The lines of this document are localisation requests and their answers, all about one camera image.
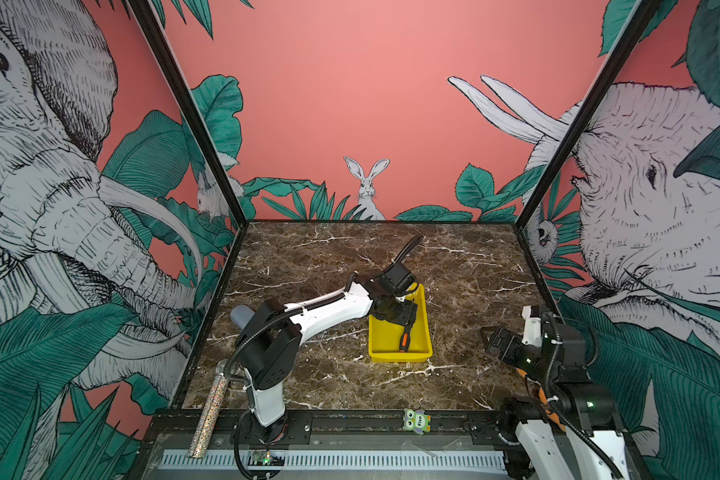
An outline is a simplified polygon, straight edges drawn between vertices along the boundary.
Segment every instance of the gray cylinder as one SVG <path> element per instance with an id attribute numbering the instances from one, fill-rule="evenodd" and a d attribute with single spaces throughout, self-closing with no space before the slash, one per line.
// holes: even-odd
<path id="1" fill-rule="evenodd" d="M 253 310 L 248 305 L 238 305 L 230 312 L 231 321 L 240 328 L 240 331 L 246 328 L 251 317 L 253 317 Z"/>

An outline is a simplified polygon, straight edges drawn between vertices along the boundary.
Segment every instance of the rabbit ear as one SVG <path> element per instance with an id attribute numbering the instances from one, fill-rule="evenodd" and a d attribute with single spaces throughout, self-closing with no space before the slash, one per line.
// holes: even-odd
<path id="1" fill-rule="evenodd" d="M 374 178 L 376 175 L 383 172 L 386 167 L 389 167 L 389 159 L 384 158 L 379 160 L 374 164 L 373 168 L 371 168 L 371 173 L 368 175 L 368 178 Z"/>
<path id="2" fill-rule="evenodd" d="M 365 179 L 365 172 L 362 170 L 362 167 L 359 163 L 349 157 L 344 157 L 344 161 L 347 162 L 347 167 L 349 167 L 349 171 L 350 173 L 352 173 L 352 175 L 355 175 L 355 177 L 359 178 L 360 180 Z"/>

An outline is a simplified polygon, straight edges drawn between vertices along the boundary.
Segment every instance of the black frame post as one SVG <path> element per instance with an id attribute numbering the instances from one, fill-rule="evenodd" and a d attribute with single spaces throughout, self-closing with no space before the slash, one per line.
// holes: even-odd
<path id="1" fill-rule="evenodd" d="M 534 214 L 537 206 L 539 206 L 544 198 L 544 194 L 547 193 L 554 178 L 557 177 L 557 174 L 560 172 L 560 168 L 563 167 L 565 161 L 570 157 L 570 152 L 573 151 L 579 137 L 584 133 L 586 126 L 600 106 L 600 102 L 603 101 L 608 89 L 614 84 L 616 76 L 640 40 L 640 36 L 648 26 L 648 22 L 650 22 L 653 15 L 656 14 L 656 11 L 659 9 L 659 6 L 661 6 L 661 2 L 662 0 L 640 0 L 640 4 L 636 6 L 634 14 L 616 40 L 614 49 L 611 51 L 608 59 L 605 60 L 605 64 L 597 75 L 597 79 L 586 95 L 584 102 L 582 102 L 579 113 L 576 114 L 574 121 L 571 122 L 568 131 L 565 132 L 565 136 L 563 136 L 563 139 L 560 141 L 560 145 L 557 146 L 557 150 L 552 156 L 549 165 L 547 165 L 547 169 L 539 179 L 536 189 L 528 199 L 528 203 L 523 208 L 523 211 L 520 212 L 517 221 L 517 226 L 520 230 L 528 225 L 530 216 Z"/>
<path id="2" fill-rule="evenodd" d="M 195 137 L 195 140 L 197 140 L 202 156 L 206 159 L 206 162 L 208 162 L 208 166 L 211 168 L 211 172 L 213 172 L 213 177 L 216 178 L 221 193 L 230 206 L 232 218 L 239 228 L 243 228 L 243 226 L 248 225 L 248 219 L 242 212 L 242 207 L 240 206 L 240 202 L 237 201 L 235 192 L 232 191 L 230 181 L 226 176 L 226 171 L 221 165 L 216 148 L 213 146 L 213 140 L 206 129 L 200 112 L 197 110 L 194 98 L 192 98 L 192 92 L 184 82 L 181 69 L 176 63 L 168 41 L 163 34 L 163 28 L 152 13 L 150 1 L 128 0 L 128 2 L 131 11 L 133 11 L 136 17 L 136 21 L 141 27 L 142 33 L 144 33 L 147 43 L 149 43 L 152 48 L 152 53 L 160 66 L 160 70 L 163 71 L 163 75 L 173 92 L 173 96 L 179 104 L 179 109 L 192 131 L 192 135 Z"/>

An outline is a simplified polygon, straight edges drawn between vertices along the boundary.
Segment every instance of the mural wall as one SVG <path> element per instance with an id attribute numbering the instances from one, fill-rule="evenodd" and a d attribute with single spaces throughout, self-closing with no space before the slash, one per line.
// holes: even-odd
<path id="1" fill-rule="evenodd" d="M 720 1 L 643 37 L 526 234 L 654 478 L 720 480 Z"/>
<path id="2" fill-rule="evenodd" d="M 235 236 L 196 150 L 122 3 L 0 0 L 0 480 L 119 478 L 173 396 Z"/>
<path id="3" fill-rule="evenodd" d="M 226 166 L 259 219 L 514 221 L 605 59 L 606 0 L 153 4 L 191 87 L 240 82 Z"/>

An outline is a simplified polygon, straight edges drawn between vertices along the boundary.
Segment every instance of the rabbit illustration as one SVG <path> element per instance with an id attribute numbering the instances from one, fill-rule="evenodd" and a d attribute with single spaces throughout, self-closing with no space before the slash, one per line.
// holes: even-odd
<path id="1" fill-rule="evenodd" d="M 384 215 L 378 211 L 378 208 L 376 208 L 376 205 L 373 203 L 373 197 L 376 196 L 376 189 L 373 187 L 373 178 L 389 166 L 389 159 L 385 158 L 376 162 L 367 177 L 365 177 L 365 172 L 359 163 L 349 157 L 344 157 L 344 160 L 347 162 L 347 167 L 349 167 L 352 175 L 360 179 L 360 192 L 358 194 L 358 205 L 360 207 L 357 211 L 365 209 L 365 212 L 360 215 L 359 219 L 384 220 Z"/>

